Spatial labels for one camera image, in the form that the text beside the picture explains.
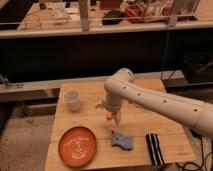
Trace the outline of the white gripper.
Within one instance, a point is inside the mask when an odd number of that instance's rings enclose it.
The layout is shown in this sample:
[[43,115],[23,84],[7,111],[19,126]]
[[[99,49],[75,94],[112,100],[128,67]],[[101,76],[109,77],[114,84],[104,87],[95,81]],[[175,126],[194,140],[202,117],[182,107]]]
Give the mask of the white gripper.
[[119,112],[122,106],[121,100],[107,100],[103,99],[102,104],[97,104],[95,106],[96,109],[103,109],[105,108],[108,112],[113,114],[113,120],[117,125],[121,122],[121,113]]

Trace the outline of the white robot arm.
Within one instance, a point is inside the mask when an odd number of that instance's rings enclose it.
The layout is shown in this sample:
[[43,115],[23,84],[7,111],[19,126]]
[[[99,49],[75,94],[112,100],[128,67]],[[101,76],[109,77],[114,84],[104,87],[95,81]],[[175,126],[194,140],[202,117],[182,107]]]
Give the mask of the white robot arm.
[[134,75],[121,68],[104,82],[101,105],[116,116],[124,100],[143,106],[213,140],[213,104],[144,88],[133,83]]

